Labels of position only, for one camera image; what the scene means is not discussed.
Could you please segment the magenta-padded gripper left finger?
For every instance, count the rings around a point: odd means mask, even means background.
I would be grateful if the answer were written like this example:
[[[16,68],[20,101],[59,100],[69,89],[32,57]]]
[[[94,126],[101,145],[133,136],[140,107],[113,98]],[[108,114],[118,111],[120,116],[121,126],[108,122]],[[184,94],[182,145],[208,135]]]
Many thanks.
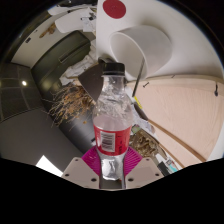
[[[62,178],[84,188],[99,189],[101,161],[95,147],[89,149],[81,158],[74,157]]]

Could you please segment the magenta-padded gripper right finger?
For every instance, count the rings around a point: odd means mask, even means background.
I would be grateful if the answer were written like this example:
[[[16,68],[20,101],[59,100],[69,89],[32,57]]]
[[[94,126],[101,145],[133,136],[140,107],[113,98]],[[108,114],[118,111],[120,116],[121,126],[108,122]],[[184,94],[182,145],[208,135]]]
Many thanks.
[[[131,147],[123,160],[123,173],[127,189],[140,188],[163,178],[163,174],[150,157],[143,158]]]

